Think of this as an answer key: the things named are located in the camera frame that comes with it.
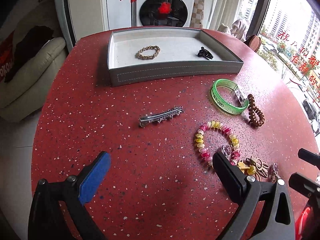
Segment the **white washing machine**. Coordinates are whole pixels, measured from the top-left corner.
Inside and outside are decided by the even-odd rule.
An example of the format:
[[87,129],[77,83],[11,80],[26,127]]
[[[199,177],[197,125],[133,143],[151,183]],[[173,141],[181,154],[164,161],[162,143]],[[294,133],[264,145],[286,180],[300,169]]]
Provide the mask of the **white washing machine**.
[[189,27],[195,0],[136,0],[136,26]]

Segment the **silver metal hair barrette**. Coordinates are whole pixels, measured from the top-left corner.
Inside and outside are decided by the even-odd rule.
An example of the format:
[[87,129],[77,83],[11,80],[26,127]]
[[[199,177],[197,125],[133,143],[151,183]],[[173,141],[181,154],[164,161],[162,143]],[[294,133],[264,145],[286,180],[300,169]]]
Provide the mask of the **silver metal hair barrette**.
[[176,116],[179,116],[181,113],[183,113],[183,107],[173,107],[165,112],[153,114],[150,116],[142,116],[139,118],[139,127],[143,128],[147,126],[148,124],[157,122],[160,123],[162,121],[173,119]]

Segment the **cream leather sofa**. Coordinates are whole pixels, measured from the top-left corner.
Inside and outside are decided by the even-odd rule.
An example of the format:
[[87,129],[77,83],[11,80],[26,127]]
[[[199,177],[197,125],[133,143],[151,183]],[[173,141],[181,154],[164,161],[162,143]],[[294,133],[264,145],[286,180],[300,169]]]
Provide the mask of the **cream leather sofa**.
[[9,83],[1,81],[1,118],[19,122],[40,109],[67,57],[64,38],[47,42],[15,74]]

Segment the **red handled mop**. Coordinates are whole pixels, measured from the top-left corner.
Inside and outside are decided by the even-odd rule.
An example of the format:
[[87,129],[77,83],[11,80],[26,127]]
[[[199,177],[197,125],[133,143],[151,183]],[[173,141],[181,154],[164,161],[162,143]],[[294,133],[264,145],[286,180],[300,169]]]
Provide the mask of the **red handled mop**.
[[130,4],[131,4],[131,27],[136,27],[137,26],[137,16],[136,16],[137,0],[130,0]]

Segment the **green translucent bangle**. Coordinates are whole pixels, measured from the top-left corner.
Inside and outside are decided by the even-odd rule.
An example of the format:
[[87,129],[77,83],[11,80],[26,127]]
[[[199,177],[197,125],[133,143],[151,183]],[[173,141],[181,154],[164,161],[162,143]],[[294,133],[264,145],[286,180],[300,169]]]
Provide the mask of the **green translucent bangle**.
[[[219,94],[219,92],[217,90],[218,87],[225,87],[225,88],[228,88],[231,91],[233,91],[241,106],[240,107],[233,106],[230,103],[228,103]],[[231,115],[239,115],[244,110],[246,110],[249,106],[248,97],[244,97],[239,86],[229,79],[218,79],[218,80],[214,81],[212,89],[211,89],[211,95],[212,95],[213,101],[217,104],[217,106],[221,110],[223,110],[224,112],[231,114]]]

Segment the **black claw hair clip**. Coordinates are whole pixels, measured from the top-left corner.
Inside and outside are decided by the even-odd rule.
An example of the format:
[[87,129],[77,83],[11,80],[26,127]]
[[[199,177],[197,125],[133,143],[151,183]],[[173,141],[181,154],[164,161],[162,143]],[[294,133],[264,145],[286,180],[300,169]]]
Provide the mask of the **black claw hair clip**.
[[198,57],[204,57],[205,59],[208,60],[212,60],[213,59],[213,55],[210,53],[210,51],[206,50],[204,47],[201,47],[201,49],[199,50]]

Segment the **red black cushion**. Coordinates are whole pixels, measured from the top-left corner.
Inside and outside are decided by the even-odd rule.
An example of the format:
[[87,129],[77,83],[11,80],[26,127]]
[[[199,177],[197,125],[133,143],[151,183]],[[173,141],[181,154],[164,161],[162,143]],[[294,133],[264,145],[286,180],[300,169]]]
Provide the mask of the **red black cushion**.
[[12,31],[10,35],[1,42],[0,46],[0,81],[2,81],[7,73],[12,68],[12,62],[13,62],[13,38],[14,38],[14,32]]

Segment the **small crystal hair clip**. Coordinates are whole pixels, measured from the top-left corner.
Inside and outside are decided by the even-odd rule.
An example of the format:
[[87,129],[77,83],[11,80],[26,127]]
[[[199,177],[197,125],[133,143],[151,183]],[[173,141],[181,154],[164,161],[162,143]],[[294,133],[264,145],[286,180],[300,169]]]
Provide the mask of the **small crystal hair clip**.
[[278,169],[278,164],[277,163],[273,163],[270,168],[269,168],[269,172],[268,172],[268,179],[270,182],[275,183],[277,182],[279,179],[281,179],[280,175],[279,175],[279,169]]

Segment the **checkered cloth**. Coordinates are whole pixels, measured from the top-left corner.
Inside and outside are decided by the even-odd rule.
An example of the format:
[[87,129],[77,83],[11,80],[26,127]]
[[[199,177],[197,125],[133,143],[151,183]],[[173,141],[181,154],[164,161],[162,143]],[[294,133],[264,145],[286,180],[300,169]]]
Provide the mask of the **checkered cloth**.
[[190,27],[202,29],[203,19],[204,19],[204,0],[194,0]]

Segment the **grey jewelry tray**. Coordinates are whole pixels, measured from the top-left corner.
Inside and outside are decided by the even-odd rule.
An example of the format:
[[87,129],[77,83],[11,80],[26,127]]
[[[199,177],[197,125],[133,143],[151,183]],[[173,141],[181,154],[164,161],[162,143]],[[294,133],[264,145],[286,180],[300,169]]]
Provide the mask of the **grey jewelry tray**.
[[[201,47],[212,60],[198,57]],[[212,34],[178,27],[113,31],[107,66],[113,86],[170,77],[238,74],[243,61]]]

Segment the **beige looped hair clip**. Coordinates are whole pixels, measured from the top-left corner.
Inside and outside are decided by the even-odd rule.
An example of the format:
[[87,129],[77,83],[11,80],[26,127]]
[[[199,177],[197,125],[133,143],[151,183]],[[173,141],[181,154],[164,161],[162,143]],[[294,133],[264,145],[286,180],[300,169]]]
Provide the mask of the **beige looped hair clip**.
[[268,170],[269,170],[269,166],[263,162],[260,158],[255,158],[255,157],[250,157],[247,158],[246,161],[255,166],[257,173],[264,177],[267,178],[268,177]]

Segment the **wooden chair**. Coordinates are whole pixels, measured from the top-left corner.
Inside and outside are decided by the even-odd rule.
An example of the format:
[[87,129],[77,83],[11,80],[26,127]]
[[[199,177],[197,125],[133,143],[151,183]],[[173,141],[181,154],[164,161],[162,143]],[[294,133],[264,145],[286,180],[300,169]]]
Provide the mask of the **wooden chair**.
[[251,35],[245,42],[249,48],[251,48],[254,52],[257,52],[261,45],[261,38],[257,35]]

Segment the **white curtain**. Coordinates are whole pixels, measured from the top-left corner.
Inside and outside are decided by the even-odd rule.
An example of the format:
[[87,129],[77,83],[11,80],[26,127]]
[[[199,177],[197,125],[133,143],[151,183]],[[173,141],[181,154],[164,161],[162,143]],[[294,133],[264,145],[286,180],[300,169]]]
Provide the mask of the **white curtain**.
[[242,0],[213,0],[209,29],[217,30],[221,24],[231,25],[240,11]]

